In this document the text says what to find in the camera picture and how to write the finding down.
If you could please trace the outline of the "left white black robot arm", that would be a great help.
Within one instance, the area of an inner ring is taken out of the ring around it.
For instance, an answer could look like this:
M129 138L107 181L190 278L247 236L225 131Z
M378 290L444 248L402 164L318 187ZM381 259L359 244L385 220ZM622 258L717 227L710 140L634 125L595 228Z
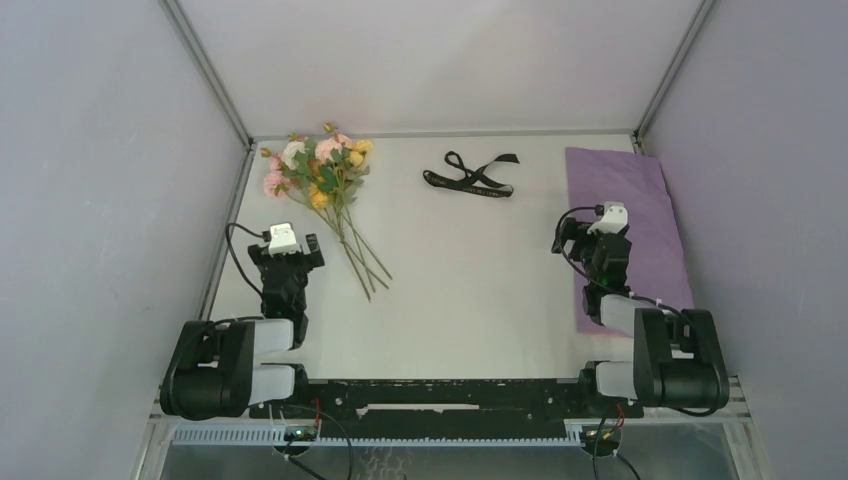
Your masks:
M184 324L160 387L162 411L189 421L239 417L249 407L274 401L290 417L311 407L311 388L291 364L263 364L261 356L296 350L309 325L308 276L325 261L316 235L300 245L291 234L251 245L260 273L261 313Z

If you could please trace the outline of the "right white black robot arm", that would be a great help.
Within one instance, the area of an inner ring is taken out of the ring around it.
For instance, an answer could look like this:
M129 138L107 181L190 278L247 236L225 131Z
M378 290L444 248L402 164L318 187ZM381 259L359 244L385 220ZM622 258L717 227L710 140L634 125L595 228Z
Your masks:
M628 284L632 243L626 233L625 227L604 232L570 214L555 228L552 253L586 282L585 315L633 341L631 360L592 366L595 378L578 388L579 406L602 416L622 398L692 417L715 414L728 404L731 388L713 316L636 294Z

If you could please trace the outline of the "fake flower bouquet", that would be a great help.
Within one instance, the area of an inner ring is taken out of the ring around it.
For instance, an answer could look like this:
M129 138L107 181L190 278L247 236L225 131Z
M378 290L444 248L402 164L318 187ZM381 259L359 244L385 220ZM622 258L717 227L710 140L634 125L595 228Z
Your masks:
M280 149L259 148L269 161L264 189L270 197L304 206L329 227L371 300L378 287L389 288L392 275L356 227L351 206L370 173L373 143L353 139L332 123L324 131L322 138L292 133Z

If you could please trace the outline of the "purple pink wrapping paper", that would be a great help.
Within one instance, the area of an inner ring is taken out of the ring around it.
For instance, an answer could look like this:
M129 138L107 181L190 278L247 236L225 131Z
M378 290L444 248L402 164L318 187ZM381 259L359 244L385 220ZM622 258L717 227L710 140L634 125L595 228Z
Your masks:
M694 306L671 197L658 159L612 150L565 149L569 206L607 201L628 210L627 285L676 308Z

